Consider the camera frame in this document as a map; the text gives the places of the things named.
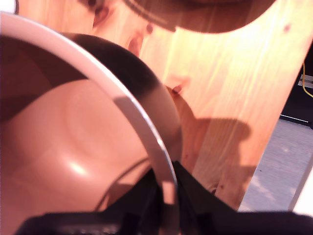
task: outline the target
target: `pine wood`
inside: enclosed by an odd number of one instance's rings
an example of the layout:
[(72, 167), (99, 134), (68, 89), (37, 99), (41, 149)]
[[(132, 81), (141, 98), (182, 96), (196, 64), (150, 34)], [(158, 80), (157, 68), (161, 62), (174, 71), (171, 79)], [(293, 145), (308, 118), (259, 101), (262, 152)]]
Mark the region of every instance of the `pine wood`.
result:
[(164, 0), (106, 0), (93, 7), (85, 0), (19, 2), (20, 15), (57, 31), (129, 49), (175, 88), (182, 164), (239, 207), (312, 42), (313, 1), (201, 8)]

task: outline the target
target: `wooden panel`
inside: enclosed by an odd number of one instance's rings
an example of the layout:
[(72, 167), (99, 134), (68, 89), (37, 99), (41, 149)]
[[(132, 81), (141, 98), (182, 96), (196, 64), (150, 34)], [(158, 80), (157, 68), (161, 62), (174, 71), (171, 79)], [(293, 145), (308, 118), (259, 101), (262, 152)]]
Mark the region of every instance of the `wooden panel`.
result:
[(311, 0), (20, 0), (20, 15), (118, 43), (175, 88), (182, 164), (235, 209), (312, 42), (312, 12)]

